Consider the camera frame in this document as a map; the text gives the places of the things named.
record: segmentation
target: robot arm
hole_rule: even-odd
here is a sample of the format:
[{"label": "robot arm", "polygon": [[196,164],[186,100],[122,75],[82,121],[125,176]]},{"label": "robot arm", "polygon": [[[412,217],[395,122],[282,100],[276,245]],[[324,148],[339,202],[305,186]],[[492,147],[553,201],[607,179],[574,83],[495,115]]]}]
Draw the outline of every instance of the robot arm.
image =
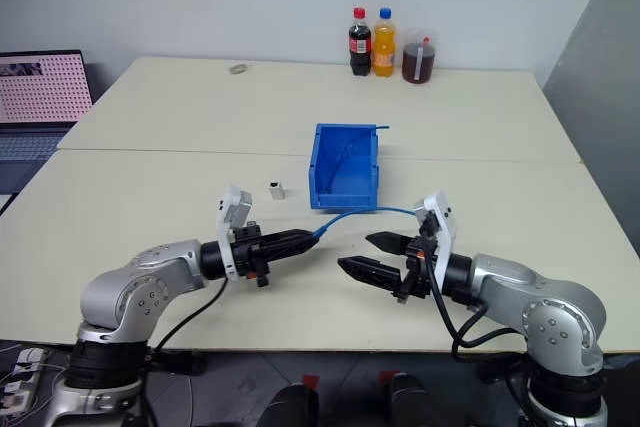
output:
[{"label": "robot arm", "polygon": [[[425,298],[437,289],[438,295],[470,307],[485,304],[487,317],[525,338],[532,360],[527,400],[538,424],[605,426],[603,355],[597,341],[606,312],[600,299],[580,284],[547,279],[516,262],[452,253],[456,226],[442,192],[425,199],[416,216],[417,237],[391,232],[367,236],[381,250],[407,257],[404,279],[398,269],[366,257],[338,263],[354,279],[389,290],[402,303],[410,295]],[[433,277],[426,271],[425,251],[435,265]]]},{"label": "robot arm", "polygon": [[318,242],[306,230],[262,235],[255,222],[245,225],[250,207],[250,194],[231,187],[219,205],[218,241],[159,245],[86,287],[78,341],[66,375],[55,386],[45,426],[96,414],[104,415],[87,423],[124,425],[152,357],[147,341],[173,299],[221,278],[256,278],[263,287],[269,262],[302,254]]}]

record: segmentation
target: bottle label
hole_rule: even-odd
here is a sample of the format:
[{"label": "bottle label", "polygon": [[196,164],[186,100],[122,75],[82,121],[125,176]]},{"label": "bottle label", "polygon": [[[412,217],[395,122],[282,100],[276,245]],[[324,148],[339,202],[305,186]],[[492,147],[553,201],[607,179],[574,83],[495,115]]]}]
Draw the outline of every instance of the bottle label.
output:
[{"label": "bottle label", "polygon": [[393,66],[393,54],[373,54],[373,65],[377,67],[392,67]]},{"label": "bottle label", "polygon": [[349,39],[349,50],[354,54],[371,52],[371,37],[365,40]]},{"label": "bottle label", "polygon": [[424,55],[424,49],[422,46],[418,47],[418,56],[416,57],[416,70],[413,73],[413,80],[420,80],[420,69],[422,69],[422,57]]}]

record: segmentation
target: laptop keyboard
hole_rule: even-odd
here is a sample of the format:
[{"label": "laptop keyboard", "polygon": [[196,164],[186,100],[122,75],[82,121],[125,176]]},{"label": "laptop keyboard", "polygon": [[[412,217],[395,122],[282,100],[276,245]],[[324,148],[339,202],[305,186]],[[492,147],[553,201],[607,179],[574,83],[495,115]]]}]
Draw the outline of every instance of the laptop keyboard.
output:
[{"label": "laptop keyboard", "polygon": [[0,161],[47,160],[63,135],[0,136]]}]

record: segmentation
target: laptop screen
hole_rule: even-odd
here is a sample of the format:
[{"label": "laptop screen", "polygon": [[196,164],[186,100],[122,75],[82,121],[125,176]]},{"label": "laptop screen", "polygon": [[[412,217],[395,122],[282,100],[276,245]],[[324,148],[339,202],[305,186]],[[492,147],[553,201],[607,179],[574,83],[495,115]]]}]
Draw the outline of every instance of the laptop screen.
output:
[{"label": "laptop screen", "polygon": [[0,123],[75,122],[91,106],[80,51],[0,54]]}]

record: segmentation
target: black cable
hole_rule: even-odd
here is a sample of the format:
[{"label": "black cable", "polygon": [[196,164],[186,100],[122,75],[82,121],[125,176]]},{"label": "black cable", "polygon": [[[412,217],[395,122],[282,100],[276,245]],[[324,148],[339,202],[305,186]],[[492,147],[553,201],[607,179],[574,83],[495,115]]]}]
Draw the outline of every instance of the black cable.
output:
[{"label": "black cable", "polygon": [[145,420],[147,427],[158,427],[158,418],[147,398],[147,377],[149,372],[142,373],[142,386],[140,387],[140,415]]},{"label": "black cable", "polygon": [[513,388],[513,384],[511,383],[511,376],[509,374],[506,374],[504,376],[504,383],[507,385],[507,390],[511,394],[511,397],[513,397],[513,400],[516,401],[516,404],[518,404],[520,410],[524,412],[524,404],[522,403],[522,399],[520,398],[520,396],[516,393],[516,390]]},{"label": "black cable", "polygon": [[222,293],[224,292],[224,289],[226,289],[227,284],[229,283],[229,279],[227,277],[225,277],[224,282],[222,283],[222,285],[220,286],[220,290],[218,290],[218,292],[216,293],[216,295],[213,296],[213,299],[211,299],[209,302],[207,302],[206,304],[204,304],[202,307],[200,307],[198,310],[196,310],[195,312],[189,314],[187,317],[185,317],[182,321],[180,321],[180,323],[178,325],[176,325],[173,329],[171,329],[169,331],[169,333],[167,335],[165,335],[162,340],[160,341],[160,343],[156,346],[155,352],[158,353],[160,352],[160,350],[162,349],[162,347],[164,347],[164,345],[171,339],[171,337],[173,337],[176,332],[178,332],[182,327],[184,327],[186,324],[188,324],[191,320],[193,320],[195,317],[197,317],[198,315],[200,315],[202,312],[204,312],[205,310],[207,310],[209,307],[211,307],[211,305],[220,298],[220,296],[222,295]]},{"label": "black cable", "polygon": [[[465,334],[469,331],[469,329],[471,329],[471,327],[473,327],[476,324],[476,322],[478,322],[487,313],[487,310],[489,310],[488,304],[482,299],[476,300],[476,307],[478,307],[478,310],[476,311],[476,313],[473,314],[462,325],[462,327],[460,327],[460,330],[458,330],[458,336],[460,338],[463,338]],[[472,342],[478,342],[477,345],[480,345],[500,335],[512,334],[514,332],[516,331],[509,327],[504,327],[504,328],[494,330],[493,332],[490,332],[486,335],[483,335]],[[497,361],[497,360],[500,360],[500,361],[512,360],[514,365],[510,366],[510,369],[509,369],[509,370],[512,370],[515,367],[515,365],[522,360],[522,354],[518,352],[499,352],[495,354],[460,355],[458,353],[459,347],[460,347],[460,344],[458,343],[458,341],[456,339],[453,339],[453,343],[451,344],[451,355],[453,355],[454,359],[456,359],[458,362],[478,363],[478,362],[488,362],[488,361]]]},{"label": "black cable", "polygon": [[424,253],[424,259],[420,259],[420,263],[423,264],[423,266],[426,268],[427,274],[429,276],[429,283],[431,284],[431,295],[433,296],[433,299],[436,301],[436,306],[438,307],[438,311],[440,312],[440,317],[442,317],[442,321],[444,322],[445,327],[449,331],[451,338],[454,340],[454,345],[457,344],[461,347],[471,349],[474,347],[478,347],[479,345],[484,344],[485,342],[491,339],[494,339],[500,335],[518,333],[514,329],[505,327],[505,328],[494,330],[493,332],[489,332],[488,334],[480,336],[474,340],[470,340],[470,341],[464,340],[462,338],[462,335],[464,335],[471,327],[473,327],[473,325],[476,322],[478,322],[478,320],[480,320],[482,316],[484,316],[488,307],[486,303],[484,304],[484,308],[481,305],[478,312],[472,315],[471,318],[469,318],[464,323],[463,328],[466,327],[466,330],[462,331],[462,329],[460,329],[460,332],[462,332],[462,335],[460,335],[460,332],[456,330],[455,326],[453,325],[453,322],[451,321],[451,317],[449,316],[449,312],[447,311],[447,306],[445,305],[444,299],[442,297],[442,293],[440,292],[440,287],[438,286],[438,282],[436,281],[436,276],[433,271],[433,259],[432,259],[433,254],[431,252],[431,249],[429,248],[429,242],[422,234],[420,234],[420,240],[422,242],[422,250]]}]

